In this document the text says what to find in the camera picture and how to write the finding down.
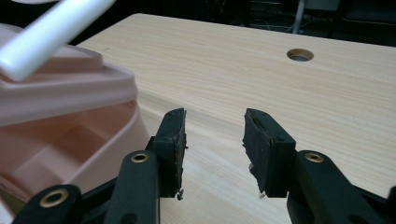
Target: pink plastic box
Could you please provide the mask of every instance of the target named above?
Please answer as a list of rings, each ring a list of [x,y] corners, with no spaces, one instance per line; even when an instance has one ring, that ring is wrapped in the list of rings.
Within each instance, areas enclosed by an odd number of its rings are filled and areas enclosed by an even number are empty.
[[[0,46],[18,31],[0,25]],[[0,189],[28,201],[52,185],[85,192],[115,177],[149,141],[136,96],[132,72],[72,46],[24,81],[0,73]]]

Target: white rod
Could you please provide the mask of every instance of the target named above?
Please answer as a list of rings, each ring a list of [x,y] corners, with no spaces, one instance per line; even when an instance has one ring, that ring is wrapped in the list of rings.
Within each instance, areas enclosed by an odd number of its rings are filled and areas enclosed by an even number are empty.
[[[115,0],[63,0],[0,48],[0,73],[24,80]]]

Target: wood grain surface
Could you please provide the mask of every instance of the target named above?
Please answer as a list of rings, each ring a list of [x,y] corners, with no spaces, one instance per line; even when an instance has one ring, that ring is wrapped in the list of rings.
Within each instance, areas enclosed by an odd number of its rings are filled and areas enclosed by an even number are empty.
[[[162,199],[162,223],[290,223],[286,199],[260,199],[242,147],[248,107],[332,158],[355,185],[396,184],[396,49],[137,14],[83,42],[135,72],[154,135],[187,110],[184,200]],[[308,49],[309,62],[287,57]]]

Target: white cylindrical object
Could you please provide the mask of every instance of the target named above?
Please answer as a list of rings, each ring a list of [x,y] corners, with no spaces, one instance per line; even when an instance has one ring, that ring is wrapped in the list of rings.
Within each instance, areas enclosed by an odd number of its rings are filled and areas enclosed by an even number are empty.
[[[0,49],[0,73],[14,81],[27,78],[114,2],[61,1]]]

